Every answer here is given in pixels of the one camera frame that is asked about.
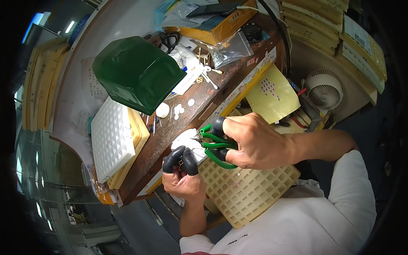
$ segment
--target smartphone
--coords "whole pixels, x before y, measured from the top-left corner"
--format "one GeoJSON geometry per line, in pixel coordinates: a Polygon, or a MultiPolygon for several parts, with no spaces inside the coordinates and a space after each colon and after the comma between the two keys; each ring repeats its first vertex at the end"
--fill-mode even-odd
{"type": "Polygon", "coordinates": [[[242,2],[228,2],[221,4],[203,5],[187,15],[188,18],[199,17],[204,15],[230,15],[236,10],[242,2]]]}

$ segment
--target white foam tray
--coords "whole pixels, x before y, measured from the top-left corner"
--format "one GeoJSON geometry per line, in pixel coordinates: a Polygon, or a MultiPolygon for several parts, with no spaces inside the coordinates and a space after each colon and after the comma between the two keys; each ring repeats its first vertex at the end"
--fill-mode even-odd
{"type": "Polygon", "coordinates": [[[108,97],[91,123],[92,150],[99,183],[135,156],[128,109],[108,97]]]}

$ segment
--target green lamp shade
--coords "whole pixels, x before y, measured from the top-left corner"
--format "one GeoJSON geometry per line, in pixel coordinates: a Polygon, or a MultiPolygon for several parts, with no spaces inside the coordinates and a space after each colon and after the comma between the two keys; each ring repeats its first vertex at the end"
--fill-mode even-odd
{"type": "Polygon", "coordinates": [[[186,76],[172,57],[139,36],[111,42],[92,69],[114,101],[147,115],[186,76]]]}

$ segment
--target human hand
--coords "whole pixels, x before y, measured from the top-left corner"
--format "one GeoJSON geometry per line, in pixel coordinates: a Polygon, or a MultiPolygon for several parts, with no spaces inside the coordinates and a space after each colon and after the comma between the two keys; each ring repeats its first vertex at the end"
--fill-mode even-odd
{"type": "Polygon", "coordinates": [[[226,117],[222,130],[238,143],[225,159],[241,168],[271,169],[294,164],[294,143],[273,130],[258,114],[226,117]]]}
{"type": "Polygon", "coordinates": [[[190,148],[180,146],[163,160],[164,190],[186,202],[204,204],[206,185],[198,174],[198,166],[190,148]]]}

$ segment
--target white shirt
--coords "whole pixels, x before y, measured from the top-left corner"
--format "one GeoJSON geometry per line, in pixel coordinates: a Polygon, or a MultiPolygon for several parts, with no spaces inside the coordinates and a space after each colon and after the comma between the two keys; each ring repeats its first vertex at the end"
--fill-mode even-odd
{"type": "Polygon", "coordinates": [[[180,240],[180,249],[182,254],[353,254],[367,240],[376,215],[363,157],[351,151],[335,164],[328,199],[310,182],[298,185],[217,244],[193,235],[180,240]]]}

